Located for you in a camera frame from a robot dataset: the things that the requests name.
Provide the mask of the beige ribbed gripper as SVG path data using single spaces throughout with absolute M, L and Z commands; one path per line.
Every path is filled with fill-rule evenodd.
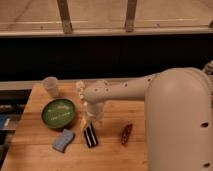
M 105 103 L 86 103 L 86 117 L 82 117 L 80 122 L 81 130 L 84 130 L 87 127 L 87 120 L 89 122 L 100 122 L 103 118 L 103 108 Z

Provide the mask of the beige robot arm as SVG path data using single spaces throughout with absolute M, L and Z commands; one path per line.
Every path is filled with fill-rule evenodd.
M 211 77 L 193 67 L 98 81 L 83 91 L 90 121 L 102 117 L 108 100 L 144 103 L 148 171 L 213 171 L 212 95 Z

